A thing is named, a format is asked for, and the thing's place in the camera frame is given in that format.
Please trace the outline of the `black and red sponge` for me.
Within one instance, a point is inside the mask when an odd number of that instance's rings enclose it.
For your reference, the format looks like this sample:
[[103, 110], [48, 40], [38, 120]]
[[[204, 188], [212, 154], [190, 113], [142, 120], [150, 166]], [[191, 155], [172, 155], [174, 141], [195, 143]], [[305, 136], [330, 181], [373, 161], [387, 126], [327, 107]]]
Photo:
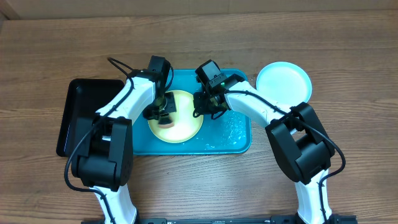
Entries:
[[159, 117], [158, 127], [161, 129], [168, 129], [174, 126], [174, 121], [169, 114], [163, 114]]

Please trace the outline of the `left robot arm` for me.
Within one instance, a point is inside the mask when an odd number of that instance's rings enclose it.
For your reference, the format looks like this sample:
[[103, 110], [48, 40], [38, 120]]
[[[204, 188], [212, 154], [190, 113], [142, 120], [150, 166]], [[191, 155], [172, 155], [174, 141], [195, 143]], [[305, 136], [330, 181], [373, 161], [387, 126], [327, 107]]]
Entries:
[[104, 223], [138, 223], [127, 182], [133, 163], [132, 126], [140, 114], [160, 128], [174, 126], [176, 105], [168, 89], [174, 70], [168, 60], [153, 55], [146, 69], [108, 61], [126, 76], [123, 89], [93, 116], [76, 121], [74, 148], [64, 170], [66, 185], [77, 192], [94, 193]]

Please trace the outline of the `yellow-green plate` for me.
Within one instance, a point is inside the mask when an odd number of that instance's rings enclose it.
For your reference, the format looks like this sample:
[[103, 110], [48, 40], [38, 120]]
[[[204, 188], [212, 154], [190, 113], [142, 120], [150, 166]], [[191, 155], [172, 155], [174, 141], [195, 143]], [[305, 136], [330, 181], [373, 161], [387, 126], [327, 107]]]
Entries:
[[173, 126], [170, 128], [160, 128], [158, 121], [149, 120], [149, 128], [152, 133], [159, 139], [168, 143], [180, 143], [194, 137], [199, 132], [203, 115], [197, 118], [193, 117], [193, 95], [183, 90], [172, 90], [174, 94], [176, 112], [171, 113], [170, 118]]

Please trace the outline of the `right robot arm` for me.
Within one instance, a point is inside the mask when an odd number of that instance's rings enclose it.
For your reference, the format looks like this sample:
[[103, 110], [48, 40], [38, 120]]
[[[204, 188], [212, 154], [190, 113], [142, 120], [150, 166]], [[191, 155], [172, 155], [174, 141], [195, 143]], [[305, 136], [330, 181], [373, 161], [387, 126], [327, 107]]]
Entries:
[[288, 106], [271, 100], [242, 76], [222, 73], [212, 60], [195, 73], [202, 91], [194, 94], [193, 116], [217, 119], [231, 110], [262, 126], [278, 166], [295, 184], [298, 222], [328, 223], [331, 209], [325, 181], [335, 149], [314, 109], [305, 102]]

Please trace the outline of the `light blue plate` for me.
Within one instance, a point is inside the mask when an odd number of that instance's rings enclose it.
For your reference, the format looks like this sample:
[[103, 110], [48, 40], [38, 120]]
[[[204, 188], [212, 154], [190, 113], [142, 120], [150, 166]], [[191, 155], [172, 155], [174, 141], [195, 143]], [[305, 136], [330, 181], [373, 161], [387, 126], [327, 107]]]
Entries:
[[297, 106], [301, 102], [309, 102], [312, 82], [299, 66], [290, 62], [274, 62], [259, 72], [256, 89], [279, 103]]

